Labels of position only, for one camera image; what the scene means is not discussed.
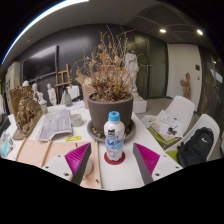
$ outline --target clay sculpture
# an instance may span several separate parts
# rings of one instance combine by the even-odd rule
[[[39,103],[33,99],[31,86],[22,86],[10,91],[17,130],[14,140],[28,137],[42,116]]]

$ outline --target white statue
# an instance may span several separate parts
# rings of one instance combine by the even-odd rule
[[[4,105],[3,105],[3,98],[2,95],[0,95],[0,114],[4,114]]]
[[[55,89],[51,88],[51,84],[50,83],[47,84],[47,88],[48,88],[47,91],[48,91],[49,100],[50,100],[51,104],[53,106],[57,105]]]
[[[136,86],[136,79],[137,79],[137,72],[139,70],[137,57],[135,54],[127,53],[125,56],[125,67],[127,73],[130,73],[130,77],[133,80],[131,84],[132,90],[131,93],[134,96],[134,101],[141,101],[143,100],[142,97],[138,95],[137,86]]]
[[[33,90],[33,99],[38,101],[39,100],[39,97],[38,97],[39,92],[37,90],[37,84],[36,83],[34,83],[32,85],[32,90]]]
[[[23,86],[29,86],[29,82],[26,80],[23,82]]]
[[[132,78],[132,83],[130,83],[129,90],[131,91],[131,94],[134,97],[133,112],[145,113],[146,107],[147,107],[147,101],[143,100],[143,98],[140,97],[137,92],[136,79],[137,79],[137,73],[138,73],[139,67],[138,67],[137,57],[135,54],[127,53],[125,55],[125,68],[126,68],[127,74],[130,74],[130,77]]]
[[[38,97],[39,97],[39,100],[38,100],[38,103],[39,104],[47,104],[47,101],[44,100],[44,94],[42,92],[38,92]]]

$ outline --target black backpack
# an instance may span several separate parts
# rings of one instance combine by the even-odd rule
[[[214,142],[214,135],[211,129],[197,129],[194,135],[185,144],[177,147],[177,160],[182,167],[187,167],[206,162],[206,158]]]

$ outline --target wooden board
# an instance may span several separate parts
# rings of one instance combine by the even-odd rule
[[[80,186],[85,188],[102,189],[100,166],[99,166],[99,152],[96,141],[91,142],[92,153],[89,159],[93,163],[93,171],[82,180]]]
[[[41,168],[56,155],[66,155],[71,150],[87,143],[89,142],[42,142],[25,138],[18,151],[16,161]],[[92,153],[89,159],[93,163],[93,171],[82,180],[80,186],[84,188],[102,189],[98,145],[96,141],[90,143]]]

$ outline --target door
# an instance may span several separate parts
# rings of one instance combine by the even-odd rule
[[[212,109],[214,108],[215,97],[215,79],[212,75],[214,70],[214,63],[212,61],[212,55],[206,49],[199,47],[202,62],[202,90],[201,98],[198,106],[198,115],[208,114],[211,116]]]
[[[167,43],[149,37],[148,54],[148,91],[147,99],[166,97],[168,82],[168,50]]]
[[[135,42],[141,65],[136,80],[139,95],[144,99],[165,97],[168,82],[166,42],[141,32],[135,32]]]

